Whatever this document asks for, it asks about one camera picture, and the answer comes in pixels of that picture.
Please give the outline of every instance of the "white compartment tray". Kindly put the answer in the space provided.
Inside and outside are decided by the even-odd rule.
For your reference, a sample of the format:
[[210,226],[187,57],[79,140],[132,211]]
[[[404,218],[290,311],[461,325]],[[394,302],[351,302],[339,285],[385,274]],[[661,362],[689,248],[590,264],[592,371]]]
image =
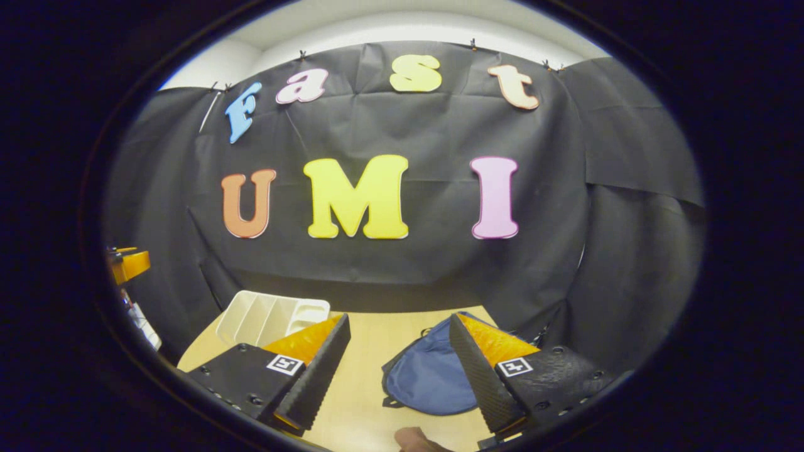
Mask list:
[[265,347],[315,323],[327,320],[330,303],[241,290],[224,311],[215,333],[229,345]]

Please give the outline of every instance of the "pink letter i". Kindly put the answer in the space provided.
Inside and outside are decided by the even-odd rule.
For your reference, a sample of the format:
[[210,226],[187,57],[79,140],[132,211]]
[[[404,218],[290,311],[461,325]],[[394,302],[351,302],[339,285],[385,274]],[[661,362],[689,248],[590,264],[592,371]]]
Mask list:
[[472,227],[472,235],[478,239],[510,239],[519,231],[511,219],[511,175],[516,162],[478,157],[470,166],[480,178],[480,221]]

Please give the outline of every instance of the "blue pouch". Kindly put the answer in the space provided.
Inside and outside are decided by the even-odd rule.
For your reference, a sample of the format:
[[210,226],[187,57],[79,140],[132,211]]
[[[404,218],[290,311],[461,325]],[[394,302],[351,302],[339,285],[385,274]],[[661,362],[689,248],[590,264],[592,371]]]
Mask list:
[[476,408],[472,387],[449,343],[449,318],[425,331],[382,367],[383,390],[388,394],[383,406],[407,406],[437,416]]

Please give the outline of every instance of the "letter m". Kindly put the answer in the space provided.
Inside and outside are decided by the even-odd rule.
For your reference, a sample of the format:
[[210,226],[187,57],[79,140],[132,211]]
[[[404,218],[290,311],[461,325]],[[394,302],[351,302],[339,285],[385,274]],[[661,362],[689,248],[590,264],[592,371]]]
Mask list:
[[354,237],[368,209],[363,234],[370,239],[402,239],[408,225],[402,222],[400,189],[402,173],[408,160],[401,155],[378,155],[369,160],[363,175],[352,184],[341,166],[332,158],[309,162],[304,174],[313,185],[313,224],[307,228],[312,237],[331,239],[338,235],[330,209],[338,217],[343,231]]

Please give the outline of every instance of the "table surface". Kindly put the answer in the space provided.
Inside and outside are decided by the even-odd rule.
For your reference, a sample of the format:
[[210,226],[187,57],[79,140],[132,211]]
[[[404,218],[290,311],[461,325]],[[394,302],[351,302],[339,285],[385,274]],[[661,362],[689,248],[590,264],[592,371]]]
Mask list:
[[[462,308],[492,325],[482,306]],[[351,341],[321,404],[313,429],[305,441],[334,452],[397,452],[393,439],[401,427],[419,426],[429,439],[455,452],[478,449],[478,441],[492,436],[479,409],[452,416],[431,416],[410,408],[384,408],[381,367],[457,310],[435,310],[394,314],[348,313]],[[331,312],[330,316],[340,314]],[[218,316],[195,339],[178,362],[189,372],[229,349],[215,329]]]

